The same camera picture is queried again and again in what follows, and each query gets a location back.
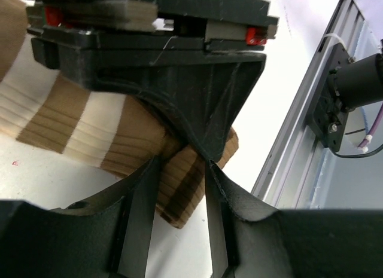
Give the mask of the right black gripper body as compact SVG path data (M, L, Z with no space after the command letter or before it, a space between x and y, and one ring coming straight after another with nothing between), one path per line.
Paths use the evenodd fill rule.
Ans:
M247 54L276 37L267 0L32 0L34 52Z

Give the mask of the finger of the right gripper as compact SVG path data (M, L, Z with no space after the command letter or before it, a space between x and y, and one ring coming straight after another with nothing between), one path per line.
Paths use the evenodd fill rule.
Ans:
M93 91L130 94L204 158L219 160L239 111L261 76L263 53L210 53L200 38L71 35L32 39L34 58Z

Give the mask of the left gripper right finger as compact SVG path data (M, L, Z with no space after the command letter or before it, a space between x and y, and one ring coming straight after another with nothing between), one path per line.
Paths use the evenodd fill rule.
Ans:
M214 277L381 277L380 210L276 209L205 165Z

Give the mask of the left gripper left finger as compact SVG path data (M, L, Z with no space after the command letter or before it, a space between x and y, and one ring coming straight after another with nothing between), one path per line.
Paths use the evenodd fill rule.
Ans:
M65 209L1 201L2 277L144 277L161 162Z

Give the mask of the brown striped sock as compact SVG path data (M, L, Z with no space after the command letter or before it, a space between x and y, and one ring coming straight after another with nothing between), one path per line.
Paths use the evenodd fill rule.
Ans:
M156 210L185 226L205 194L203 158L136 98L85 90L37 63L25 8L1 0L1 133L122 178L161 156Z

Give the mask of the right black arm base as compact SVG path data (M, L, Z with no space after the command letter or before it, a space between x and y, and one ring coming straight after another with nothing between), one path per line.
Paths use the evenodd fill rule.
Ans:
M348 114L351 109L350 94L352 68L349 55L340 43L330 49L329 58L320 72L306 123L323 147L333 152L341 148Z

